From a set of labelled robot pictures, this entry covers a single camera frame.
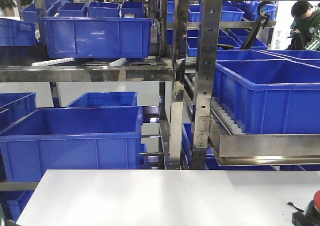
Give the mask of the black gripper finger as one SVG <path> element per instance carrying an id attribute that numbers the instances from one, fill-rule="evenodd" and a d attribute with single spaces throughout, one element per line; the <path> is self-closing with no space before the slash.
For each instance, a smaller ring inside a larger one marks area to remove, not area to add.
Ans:
<path id="1" fill-rule="evenodd" d="M 303 214 L 302 212 L 294 212 L 292 214 L 291 222 L 293 225 L 300 225 L 300 226 L 320 226 L 320 216 L 315 214 Z"/>

